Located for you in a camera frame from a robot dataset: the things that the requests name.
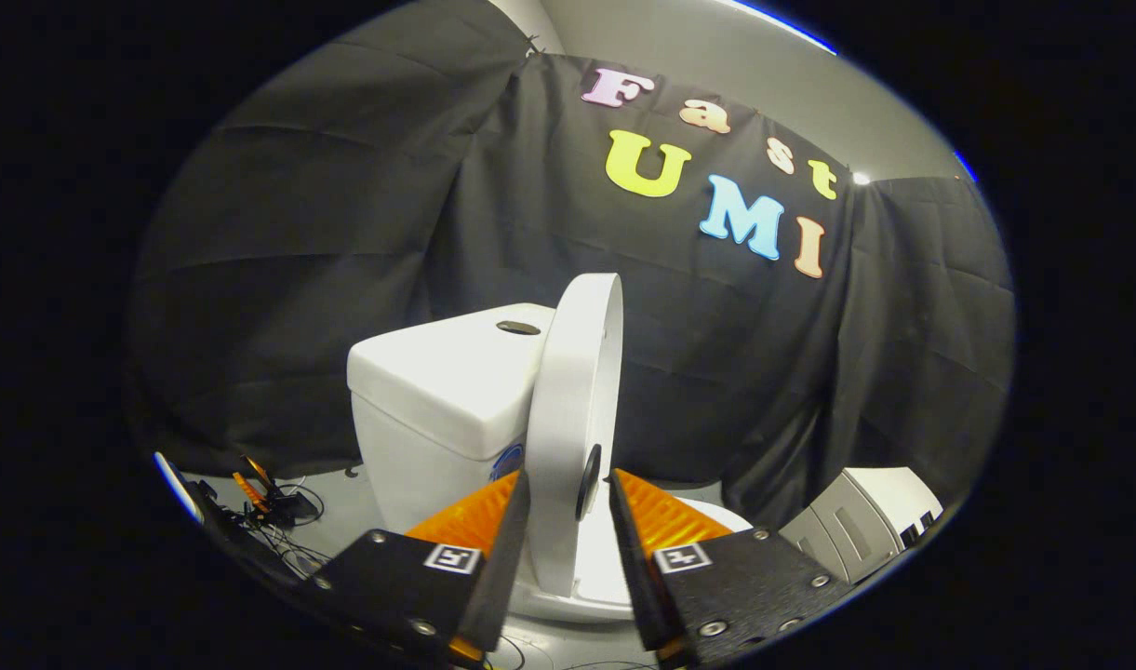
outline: toilet tank lid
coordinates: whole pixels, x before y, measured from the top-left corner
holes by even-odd
[[[364,340],[348,352],[348,390],[444,449],[485,461],[526,429],[552,317],[552,308],[523,302]]]

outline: foam letter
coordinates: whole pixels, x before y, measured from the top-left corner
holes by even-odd
[[[605,68],[596,68],[596,74],[601,75],[596,79],[596,85],[580,98],[599,106],[620,107],[638,97],[643,89],[654,90],[654,82],[643,76]],[[618,98],[618,93],[621,93],[625,101]]]
[[[635,132],[612,131],[613,146],[609,149],[609,160],[604,162],[604,174],[613,179],[616,185],[648,199],[661,199],[662,195],[675,193],[679,185],[679,174],[683,164],[691,161],[692,154],[671,144],[660,144],[662,151],[662,171],[658,178],[644,178],[638,175],[638,158],[641,150],[650,146],[645,136]]]
[[[708,182],[712,182],[713,187],[712,207],[708,211],[708,218],[700,221],[700,229],[712,237],[724,240],[728,237],[728,229],[725,228],[727,218],[729,228],[733,228],[734,242],[738,245],[745,242],[752,231],[750,250],[754,254],[778,260],[779,216],[784,212],[784,207],[777,200],[763,195],[752,208],[746,209],[742,190],[732,179],[720,177],[719,174],[709,174]]]
[[[820,237],[824,236],[824,226],[804,216],[796,217],[794,220],[799,221],[799,229],[802,234],[799,243],[799,258],[794,259],[794,269],[819,279],[824,276],[824,271],[820,270]]]
[[[683,103],[686,107],[679,110],[679,118],[685,123],[691,123],[692,126],[707,127],[708,131],[712,132],[725,133],[733,131],[728,126],[727,111],[722,110],[716,102],[687,100]]]
[[[832,174],[832,170],[828,169],[828,164],[824,161],[808,161],[807,165],[811,166],[811,185],[815,185],[815,190],[824,195],[825,199],[836,200],[836,191],[828,189],[828,183],[836,181],[836,175]]]
[[[770,162],[775,164],[776,168],[787,174],[794,174],[794,164],[792,162],[794,154],[790,152],[788,145],[783,144],[775,136],[767,140],[767,157],[770,157]]]

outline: toilet lid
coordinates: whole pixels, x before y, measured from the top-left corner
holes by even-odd
[[[527,425],[527,544],[538,588],[570,597],[579,520],[609,475],[621,376],[617,275],[580,275],[560,298],[543,344]]]

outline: toilet tank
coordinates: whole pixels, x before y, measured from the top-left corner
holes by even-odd
[[[552,317],[516,304],[351,349],[357,442],[386,529],[406,534],[520,466]]]

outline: orange gripper pad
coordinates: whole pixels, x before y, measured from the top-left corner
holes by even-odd
[[[700,543],[733,534],[707,513],[673,496],[662,488],[640,479],[621,468],[615,468],[629,502],[629,511],[638,529],[645,559],[661,548]]]
[[[471,493],[465,500],[411,528],[407,537],[481,550],[484,556],[490,559],[492,543],[496,537],[496,530],[501,527],[506,505],[509,504],[509,497],[517,485],[517,475],[519,471],[511,471],[479,492]]]

